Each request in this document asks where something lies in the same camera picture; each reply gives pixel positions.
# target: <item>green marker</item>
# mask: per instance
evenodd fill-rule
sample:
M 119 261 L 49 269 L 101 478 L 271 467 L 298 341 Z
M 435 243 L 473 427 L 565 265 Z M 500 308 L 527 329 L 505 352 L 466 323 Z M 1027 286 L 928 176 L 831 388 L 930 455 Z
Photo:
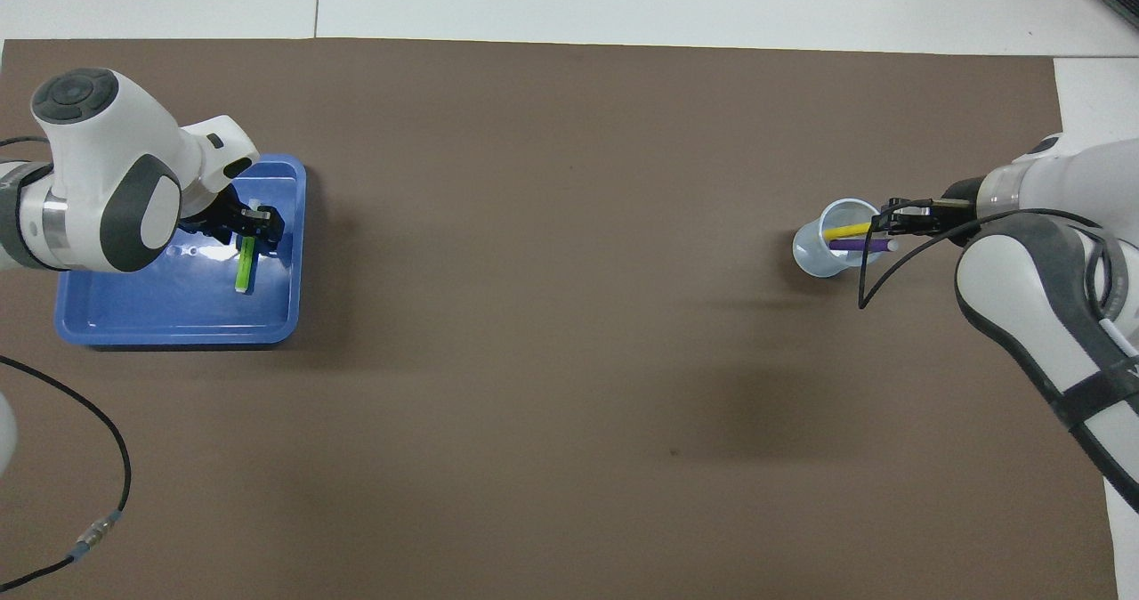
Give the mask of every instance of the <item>green marker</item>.
M 249 291 L 249 280 L 253 276 L 253 260 L 256 260 L 256 238 L 241 238 L 240 255 L 237 255 L 237 280 L 233 282 L 233 290 L 238 293 Z

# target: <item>gray joint cap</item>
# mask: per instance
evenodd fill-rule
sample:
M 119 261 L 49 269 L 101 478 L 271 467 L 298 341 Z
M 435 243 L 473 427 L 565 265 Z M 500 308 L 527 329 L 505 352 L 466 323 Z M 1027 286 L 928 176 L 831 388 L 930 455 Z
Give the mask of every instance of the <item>gray joint cap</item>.
M 48 123 L 88 121 L 115 100 L 118 77 L 107 68 L 75 68 L 54 76 L 32 96 L 32 112 Z

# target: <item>purple marker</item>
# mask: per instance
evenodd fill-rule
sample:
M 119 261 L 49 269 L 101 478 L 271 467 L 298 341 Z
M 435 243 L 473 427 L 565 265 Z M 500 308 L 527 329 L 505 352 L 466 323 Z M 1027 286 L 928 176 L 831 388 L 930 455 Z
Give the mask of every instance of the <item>purple marker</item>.
M 831 239 L 827 243 L 830 250 L 858 250 L 866 248 L 866 239 Z M 898 250 L 898 243 L 893 239 L 870 239 L 871 254 L 884 254 L 887 250 Z

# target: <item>yellow marker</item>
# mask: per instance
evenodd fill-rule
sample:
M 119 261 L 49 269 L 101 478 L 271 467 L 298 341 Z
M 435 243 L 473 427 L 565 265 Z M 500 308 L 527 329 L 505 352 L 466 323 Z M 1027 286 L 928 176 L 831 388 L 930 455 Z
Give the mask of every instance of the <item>yellow marker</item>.
M 838 238 L 855 238 L 858 235 L 866 235 L 870 231 L 870 222 L 852 223 L 850 227 L 827 228 L 822 231 L 822 239 L 829 240 Z

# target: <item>cable connector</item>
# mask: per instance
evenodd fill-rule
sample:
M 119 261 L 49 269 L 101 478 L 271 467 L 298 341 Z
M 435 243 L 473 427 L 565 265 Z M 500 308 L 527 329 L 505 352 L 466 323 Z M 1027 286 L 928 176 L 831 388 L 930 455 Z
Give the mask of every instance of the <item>cable connector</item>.
M 96 544 L 99 544 L 104 537 L 107 537 L 107 534 L 110 533 L 110 529 L 115 526 L 115 523 L 118 521 L 118 518 L 122 515 L 123 512 L 120 510 L 110 511 L 106 518 L 96 520 L 85 532 L 83 532 L 83 535 L 75 539 L 75 546 L 67 552 L 67 554 L 72 557 L 72 560 L 77 562 L 82 556 L 87 556 L 88 551 L 95 549 Z

